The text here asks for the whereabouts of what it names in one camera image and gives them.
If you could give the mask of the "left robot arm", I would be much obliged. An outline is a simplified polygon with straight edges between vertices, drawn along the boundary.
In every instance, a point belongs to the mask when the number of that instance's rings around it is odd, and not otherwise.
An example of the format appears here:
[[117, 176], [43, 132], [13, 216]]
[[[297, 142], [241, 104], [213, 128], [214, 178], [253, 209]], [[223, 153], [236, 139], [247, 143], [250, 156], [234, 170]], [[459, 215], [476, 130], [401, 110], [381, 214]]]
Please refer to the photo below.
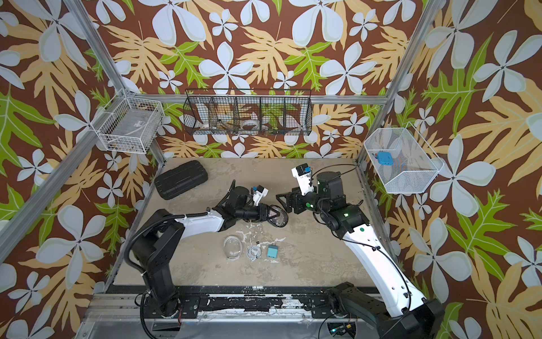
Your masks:
[[144, 295], [151, 298], [161, 316], [171, 318], [179, 312], [179, 293], [170, 270], [179, 245], [200, 234], [224, 232], [240, 220], [266, 221], [270, 206], [261, 200], [267, 194], [261, 185], [247, 189], [233, 181], [215, 207], [187, 214], [159, 209], [131, 237], [124, 261], [139, 272], [145, 284]]

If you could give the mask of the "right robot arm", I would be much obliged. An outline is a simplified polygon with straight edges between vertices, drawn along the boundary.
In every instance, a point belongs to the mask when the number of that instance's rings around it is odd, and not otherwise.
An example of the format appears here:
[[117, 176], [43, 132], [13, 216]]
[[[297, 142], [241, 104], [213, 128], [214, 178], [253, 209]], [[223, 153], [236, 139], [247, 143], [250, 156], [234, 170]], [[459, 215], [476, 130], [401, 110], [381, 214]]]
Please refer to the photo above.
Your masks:
[[435, 338], [445, 316], [437, 299], [427, 299], [383, 247], [366, 215], [347, 202], [341, 173], [292, 169], [298, 186], [277, 200], [288, 213], [310, 210], [361, 262], [380, 293], [375, 299], [350, 282], [326, 290], [334, 316], [362, 319], [380, 338]]

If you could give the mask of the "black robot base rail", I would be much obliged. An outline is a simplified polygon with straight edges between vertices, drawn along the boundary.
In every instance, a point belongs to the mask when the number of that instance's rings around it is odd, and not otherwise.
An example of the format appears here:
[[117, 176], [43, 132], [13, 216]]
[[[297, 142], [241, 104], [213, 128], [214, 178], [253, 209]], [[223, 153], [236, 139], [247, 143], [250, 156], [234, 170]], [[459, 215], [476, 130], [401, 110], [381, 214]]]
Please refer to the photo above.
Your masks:
[[330, 314], [327, 287], [293, 286], [178, 286], [173, 319], [197, 319], [204, 313], [240, 311], [278, 315], [287, 309], [310, 318], [323, 319]]

